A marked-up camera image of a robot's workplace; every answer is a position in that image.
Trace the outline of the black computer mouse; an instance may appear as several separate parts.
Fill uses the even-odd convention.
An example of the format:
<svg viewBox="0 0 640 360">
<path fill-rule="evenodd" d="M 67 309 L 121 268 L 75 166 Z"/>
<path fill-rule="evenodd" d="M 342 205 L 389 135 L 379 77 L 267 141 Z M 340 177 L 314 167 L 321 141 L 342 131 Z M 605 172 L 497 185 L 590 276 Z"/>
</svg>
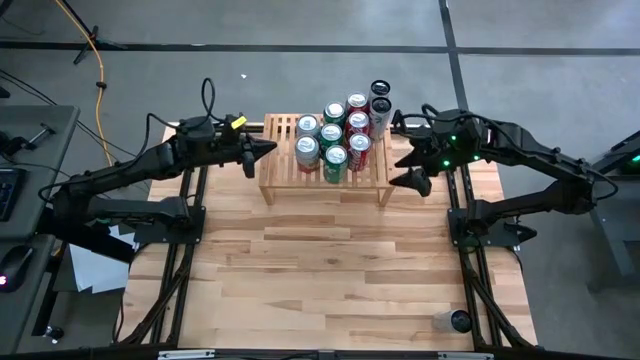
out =
<svg viewBox="0 0 640 360">
<path fill-rule="evenodd" d="M 24 283 L 26 272 L 34 254 L 27 245 L 11 248 L 0 260 L 0 292 L 14 292 Z"/>
</svg>

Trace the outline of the dark neighbouring workstation frame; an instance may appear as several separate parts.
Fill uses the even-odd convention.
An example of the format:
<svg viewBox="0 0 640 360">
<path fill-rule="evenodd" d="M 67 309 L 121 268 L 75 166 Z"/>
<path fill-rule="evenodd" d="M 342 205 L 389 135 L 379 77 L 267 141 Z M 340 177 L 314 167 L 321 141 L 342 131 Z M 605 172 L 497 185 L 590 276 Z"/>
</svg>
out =
<svg viewBox="0 0 640 360">
<path fill-rule="evenodd" d="M 590 212 L 615 272 L 590 281 L 588 288 L 594 293 L 640 290 L 640 130 L 599 156 L 594 168 L 618 187 L 616 194 Z"/>
</svg>

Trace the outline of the white paper sheet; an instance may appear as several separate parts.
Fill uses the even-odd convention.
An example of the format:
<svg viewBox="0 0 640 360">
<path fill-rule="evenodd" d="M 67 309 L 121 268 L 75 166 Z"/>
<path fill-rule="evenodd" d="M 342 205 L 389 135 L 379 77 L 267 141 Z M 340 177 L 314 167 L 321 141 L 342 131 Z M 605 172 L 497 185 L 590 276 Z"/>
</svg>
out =
<svg viewBox="0 0 640 360">
<path fill-rule="evenodd" d="M 134 232 L 130 232 L 130 233 L 121 233 L 120 232 L 120 228 L 118 225 L 115 226 L 110 226 L 109 227 L 109 235 L 124 242 L 129 244 L 134 250 L 136 250 L 138 248 L 138 243 L 134 241 L 135 239 L 135 233 Z"/>
<path fill-rule="evenodd" d="M 76 245 L 70 246 L 70 254 L 78 291 L 92 294 L 125 288 L 129 264 L 99 255 Z"/>
</svg>

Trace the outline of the silver soda can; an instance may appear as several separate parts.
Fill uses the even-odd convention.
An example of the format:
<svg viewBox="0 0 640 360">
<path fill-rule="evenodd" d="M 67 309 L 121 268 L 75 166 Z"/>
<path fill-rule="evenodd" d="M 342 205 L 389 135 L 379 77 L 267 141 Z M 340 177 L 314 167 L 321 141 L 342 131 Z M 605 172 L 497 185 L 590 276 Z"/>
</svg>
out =
<svg viewBox="0 0 640 360">
<path fill-rule="evenodd" d="M 386 97 L 377 97 L 371 101 L 369 107 L 369 137 L 379 141 L 384 137 L 392 110 L 392 103 Z"/>
</svg>

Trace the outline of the green Sprite can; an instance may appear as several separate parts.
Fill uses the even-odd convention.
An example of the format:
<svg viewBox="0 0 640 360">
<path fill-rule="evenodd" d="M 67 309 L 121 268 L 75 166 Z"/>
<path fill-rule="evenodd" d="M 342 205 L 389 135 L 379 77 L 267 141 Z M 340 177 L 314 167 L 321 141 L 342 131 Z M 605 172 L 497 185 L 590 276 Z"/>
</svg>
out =
<svg viewBox="0 0 640 360">
<path fill-rule="evenodd" d="M 335 123 L 327 123 L 320 130 L 320 146 L 326 150 L 334 145 L 341 145 L 343 142 L 342 128 Z"/>
<path fill-rule="evenodd" d="M 323 120 L 325 124 L 337 124 L 343 127 L 346 121 L 345 106 L 340 102 L 329 102 L 324 107 Z"/>
<path fill-rule="evenodd" d="M 340 183 L 348 169 L 348 153 L 344 147 L 333 145 L 326 149 L 324 154 L 323 175 L 326 182 Z"/>
</svg>

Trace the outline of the wooden slatted shelf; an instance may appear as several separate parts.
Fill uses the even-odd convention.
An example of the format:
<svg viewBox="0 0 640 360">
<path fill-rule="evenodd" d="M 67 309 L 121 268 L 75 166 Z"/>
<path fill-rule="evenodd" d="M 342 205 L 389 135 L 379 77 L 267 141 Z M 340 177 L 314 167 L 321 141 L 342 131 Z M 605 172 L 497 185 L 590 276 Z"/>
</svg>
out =
<svg viewBox="0 0 640 360">
<path fill-rule="evenodd" d="M 295 126 L 300 114 L 266 114 L 263 138 L 277 143 L 277 148 L 260 160 L 259 188 L 268 205 L 275 202 L 279 189 L 361 190 L 375 191 L 379 207 L 384 207 L 395 187 L 389 184 L 392 164 L 390 127 L 384 138 L 375 143 L 366 168 L 361 172 L 347 171 L 339 184 L 325 181 L 321 167 L 313 173 L 299 170 L 295 159 Z"/>
</svg>

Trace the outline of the black desk clamp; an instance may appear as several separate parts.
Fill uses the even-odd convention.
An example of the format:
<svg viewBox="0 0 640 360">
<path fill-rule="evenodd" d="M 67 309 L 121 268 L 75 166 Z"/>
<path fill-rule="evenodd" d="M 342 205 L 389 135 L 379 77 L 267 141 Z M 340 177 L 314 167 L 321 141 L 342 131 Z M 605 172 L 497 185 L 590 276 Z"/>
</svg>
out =
<svg viewBox="0 0 640 360">
<path fill-rule="evenodd" d="M 30 139 L 22 136 L 10 137 L 6 132 L 0 131 L 0 155 L 11 157 L 22 149 L 34 150 L 40 140 L 56 133 L 53 128 L 45 123 L 41 123 L 40 126 L 42 130 Z"/>
</svg>

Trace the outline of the red Coca-Cola Star Wars can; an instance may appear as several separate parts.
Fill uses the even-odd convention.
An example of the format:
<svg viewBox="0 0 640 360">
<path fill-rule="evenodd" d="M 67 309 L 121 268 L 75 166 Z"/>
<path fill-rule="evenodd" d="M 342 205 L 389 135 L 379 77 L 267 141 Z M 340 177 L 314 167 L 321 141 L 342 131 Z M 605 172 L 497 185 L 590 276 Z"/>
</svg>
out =
<svg viewBox="0 0 640 360">
<path fill-rule="evenodd" d="M 366 113 L 354 111 L 348 116 L 345 127 L 346 138 L 358 133 L 369 135 L 369 131 L 370 120 Z"/>
<path fill-rule="evenodd" d="M 348 140 L 348 168 L 351 171 L 362 171 L 367 162 L 371 150 L 371 139 L 363 133 L 354 133 Z"/>
</svg>

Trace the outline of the black keyboard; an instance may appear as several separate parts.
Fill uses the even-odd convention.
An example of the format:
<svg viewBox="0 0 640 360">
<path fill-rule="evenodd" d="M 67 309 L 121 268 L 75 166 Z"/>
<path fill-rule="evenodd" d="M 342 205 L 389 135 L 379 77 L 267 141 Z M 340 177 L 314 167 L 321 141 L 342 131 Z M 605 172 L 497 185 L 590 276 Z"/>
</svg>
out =
<svg viewBox="0 0 640 360">
<path fill-rule="evenodd" d="M 0 222 L 10 219 L 26 177 L 24 169 L 0 168 Z"/>
</svg>

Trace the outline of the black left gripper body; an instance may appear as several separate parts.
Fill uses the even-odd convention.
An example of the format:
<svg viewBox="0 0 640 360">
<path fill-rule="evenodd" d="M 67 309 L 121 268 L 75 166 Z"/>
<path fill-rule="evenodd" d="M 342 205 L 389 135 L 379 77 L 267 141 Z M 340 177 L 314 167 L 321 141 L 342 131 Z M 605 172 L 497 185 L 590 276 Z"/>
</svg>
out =
<svg viewBox="0 0 640 360">
<path fill-rule="evenodd" d="M 224 163 L 235 161 L 242 166 L 246 178 L 255 177 L 255 160 L 250 144 L 251 137 L 244 130 L 244 124 L 238 129 L 233 129 L 231 123 L 244 115 L 226 115 L 218 121 L 216 130 L 220 133 L 218 144 L 226 152 Z"/>
</svg>

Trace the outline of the grey desk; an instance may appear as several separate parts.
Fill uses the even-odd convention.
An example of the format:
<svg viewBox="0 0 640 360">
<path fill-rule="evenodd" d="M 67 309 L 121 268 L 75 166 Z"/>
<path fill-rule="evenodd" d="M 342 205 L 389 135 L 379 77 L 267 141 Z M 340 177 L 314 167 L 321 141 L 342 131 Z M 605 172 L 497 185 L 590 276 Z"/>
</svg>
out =
<svg viewBox="0 0 640 360">
<path fill-rule="evenodd" d="M 26 267 L 25 280 L 14 292 L 0 292 L 0 355 L 15 352 L 25 333 L 28 319 L 55 243 L 51 235 L 39 234 L 25 242 L 34 249 Z"/>
<path fill-rule="evenodd" d="M 9 137 L 35 141 L 33 150 L 21 149 L 0 168 L 22 168 L 25 180 L 7 221 L 0 221 L 0 241 L 30 238 L 36 231 L 45 201 L 41 188 L 55 182 L 79 118 L 75 106 L 0 106 L 0 131 Z"/>
</svg>

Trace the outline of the black tripod stand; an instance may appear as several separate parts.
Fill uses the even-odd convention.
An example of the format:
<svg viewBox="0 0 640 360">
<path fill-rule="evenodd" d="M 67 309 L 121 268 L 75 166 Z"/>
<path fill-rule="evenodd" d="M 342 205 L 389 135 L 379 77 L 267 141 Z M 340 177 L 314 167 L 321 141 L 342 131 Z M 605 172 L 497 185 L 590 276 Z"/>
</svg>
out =
<svg viewBox="0 0 640 360">
<path fill-rule="evenodd" d="M 74 65 L 80 64 L 88 55 L 88 53 L 93 49 L 98 49 L 98 46 L 106 46 L 107 48 L 115 48 L 121 50 L 127 49 L 127 46 L 125 46 L 124 44 L 113 42 L 104 37 L 101 37 L 99 35 L 99 27 L 97 25 L 89 28 L 67 0 L 55 0 L 55 2 L 58 7 L 63 10 L 64 14 L 71 20 L 71 22 L 80 31 L 81 35 L 85 39 L 85 44 L 73 60 Z"/>
</svg>

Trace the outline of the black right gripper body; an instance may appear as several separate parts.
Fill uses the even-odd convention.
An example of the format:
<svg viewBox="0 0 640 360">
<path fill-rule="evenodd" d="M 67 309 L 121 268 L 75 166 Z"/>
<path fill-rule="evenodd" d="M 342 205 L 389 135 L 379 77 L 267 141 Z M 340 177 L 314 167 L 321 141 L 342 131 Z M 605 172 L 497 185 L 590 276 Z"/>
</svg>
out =
<svg viewBox="0 0 640 360">
<path fill-rule="evenodd" d="M 482 132 L 471 118 L 435 121 L 414 144 L 419 165 L 427 173 L 439 173 L 480 160 Z"/>
</svg>

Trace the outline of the white and pink soda can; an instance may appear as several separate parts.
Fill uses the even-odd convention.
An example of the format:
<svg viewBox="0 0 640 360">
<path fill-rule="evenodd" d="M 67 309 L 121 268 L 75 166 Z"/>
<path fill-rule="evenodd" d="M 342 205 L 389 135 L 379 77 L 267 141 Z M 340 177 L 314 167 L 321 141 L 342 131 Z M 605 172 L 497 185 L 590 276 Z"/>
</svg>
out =
<svg viewBox="0 0 640 360">
<path fill-rule="evenodd" d="M 317 138 L 320 130 L 321 124 L 313 114 L 303 114 L 296 121 L 295 135 L 297 137 L 311 136 Z"/>
<path fill-rule="evenodd" d="M 301 172 L 312 173 L 319 169 L 320 146 L 314 137 L 309 135 L 299 137 L 295 142 L 294 150 Z"/>
</svg>

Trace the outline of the white can with black lid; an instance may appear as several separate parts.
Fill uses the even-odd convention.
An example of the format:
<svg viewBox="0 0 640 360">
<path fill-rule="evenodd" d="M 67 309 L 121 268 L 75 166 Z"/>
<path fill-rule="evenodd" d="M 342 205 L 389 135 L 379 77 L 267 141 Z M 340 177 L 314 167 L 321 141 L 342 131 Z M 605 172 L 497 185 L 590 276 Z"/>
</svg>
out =
<svg viewBox="0 0 640 360">
<path fill-rule="evenodd" d="M 437 313 L 432 319 L 433 329 L 445 333 L 468 333 L 472 329 L 472 322 L 465 310 L 450 310 Z"/>
<path fill-rule="evenodd" d="M 389 98 L 391 86 L 386 80 L 374 80 L 369 87 L 369 103 L 372 104 L 377 98 Z"/>
</svg>

